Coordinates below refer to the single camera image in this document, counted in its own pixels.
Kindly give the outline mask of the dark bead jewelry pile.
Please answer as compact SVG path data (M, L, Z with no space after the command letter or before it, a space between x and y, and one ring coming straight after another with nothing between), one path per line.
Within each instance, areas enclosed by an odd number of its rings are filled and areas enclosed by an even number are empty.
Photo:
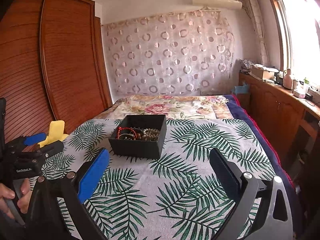
M135 140L136 139L136 134L132 133L120 133L117 135L116 139L121 139L121 140Z

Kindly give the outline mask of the black square jewelry box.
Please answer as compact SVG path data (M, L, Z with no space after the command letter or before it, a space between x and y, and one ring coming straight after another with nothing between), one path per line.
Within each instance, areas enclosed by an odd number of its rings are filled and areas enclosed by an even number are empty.
M166 116L163 114L127 115L108 140L116 155L157 160L162 155L166 132ZM116 139L120 133L136 134L136 139Z

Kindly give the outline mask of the yellow plush toy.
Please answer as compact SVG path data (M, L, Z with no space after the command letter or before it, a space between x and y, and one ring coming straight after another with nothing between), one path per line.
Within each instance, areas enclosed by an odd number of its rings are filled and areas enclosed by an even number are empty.
M49 125L48 135L44 141L38 143L39 147L42 148L46 145L56 141L63 141L68 137L65 133L65 122L63 120L52 121Z

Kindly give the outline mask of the navy blue blanket red trim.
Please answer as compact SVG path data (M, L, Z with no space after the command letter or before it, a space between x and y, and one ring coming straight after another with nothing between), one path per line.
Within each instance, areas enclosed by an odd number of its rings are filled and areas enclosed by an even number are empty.
M240 106L240 102L237 97L231 94L224 95L224 97L228 100L226 102L226 106L233 116L232 119L227 119L227 123L230 122L232 125L238 126L237 131L240 132L240 136L243 138L253 141L253 136L255 136L254 144L263 149L266 153L276 175L280 176L284 181L284 184L289 186L289 188L295 189L290 176L282 168L281 161L276 150L267 140L257 123L250 117L246 110Z

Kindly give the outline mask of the palm leaf print cloth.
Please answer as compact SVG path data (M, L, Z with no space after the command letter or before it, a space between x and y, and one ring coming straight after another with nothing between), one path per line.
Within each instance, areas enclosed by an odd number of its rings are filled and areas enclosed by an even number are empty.
M168 120L161 157L111 153L85 207L108 239L210 239L235 204L209 163L213 148L255 178L276 174L244 121Z

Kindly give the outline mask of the brown wooden wardrobe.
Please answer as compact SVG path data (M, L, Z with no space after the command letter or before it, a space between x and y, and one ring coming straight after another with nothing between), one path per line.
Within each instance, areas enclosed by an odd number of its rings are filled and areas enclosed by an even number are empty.
M1 20L4 136L71 133L112 105L92 0L14 0Z

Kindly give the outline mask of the blue tissue box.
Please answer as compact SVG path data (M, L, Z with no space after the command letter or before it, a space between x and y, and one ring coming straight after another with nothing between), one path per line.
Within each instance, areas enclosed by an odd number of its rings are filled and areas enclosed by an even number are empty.
M231 93L234 95L248 94L249 89L250 89L250 85L247 83L244 83L242 85L234 86L231 90Z

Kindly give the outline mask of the wooden side cabinet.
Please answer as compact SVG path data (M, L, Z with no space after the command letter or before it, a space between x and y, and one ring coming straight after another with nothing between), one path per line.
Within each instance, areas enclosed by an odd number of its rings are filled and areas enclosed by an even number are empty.
M249 96L241 106L276 150L283 168L289 168L298 152L319 136L319 107L281 86L240 73L239 85L244 84L249 85Z

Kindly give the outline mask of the floral quilt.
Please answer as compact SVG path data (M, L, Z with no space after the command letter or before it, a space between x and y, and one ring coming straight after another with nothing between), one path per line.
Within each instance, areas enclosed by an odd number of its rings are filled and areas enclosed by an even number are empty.
M168 119L232 119L223 96L132 95L116 101L97 119L123 119L127 115L165 115Z

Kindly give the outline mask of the pink bottle on sill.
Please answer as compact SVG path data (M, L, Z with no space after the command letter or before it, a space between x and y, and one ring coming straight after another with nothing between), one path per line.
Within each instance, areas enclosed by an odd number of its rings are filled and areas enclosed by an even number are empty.
M292 90L293 89L293 77L291 75L291 69L287 68L283 72L283 87Z

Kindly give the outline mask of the cardboard box on cabinet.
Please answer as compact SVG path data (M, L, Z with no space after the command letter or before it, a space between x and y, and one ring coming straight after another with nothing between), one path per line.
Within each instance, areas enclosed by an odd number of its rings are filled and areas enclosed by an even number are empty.
M273 80L275 74L279 73L279 70L265 67L260 64L254 64L251 68L251 73L262 80Z

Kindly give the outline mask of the circle patterned sheer curtain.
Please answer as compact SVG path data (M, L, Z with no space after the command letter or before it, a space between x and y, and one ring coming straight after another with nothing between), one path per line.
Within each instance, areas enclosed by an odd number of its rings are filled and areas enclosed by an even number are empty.
M219 10L133 18L102 31L115 98L225 94L232 84L234 35Z

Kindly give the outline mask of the window with white frame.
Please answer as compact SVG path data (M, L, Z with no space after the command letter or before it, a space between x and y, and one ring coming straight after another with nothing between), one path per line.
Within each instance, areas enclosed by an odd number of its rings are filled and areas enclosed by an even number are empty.
M319 6L312 0L270 0L280 40L281 70L319 89Z

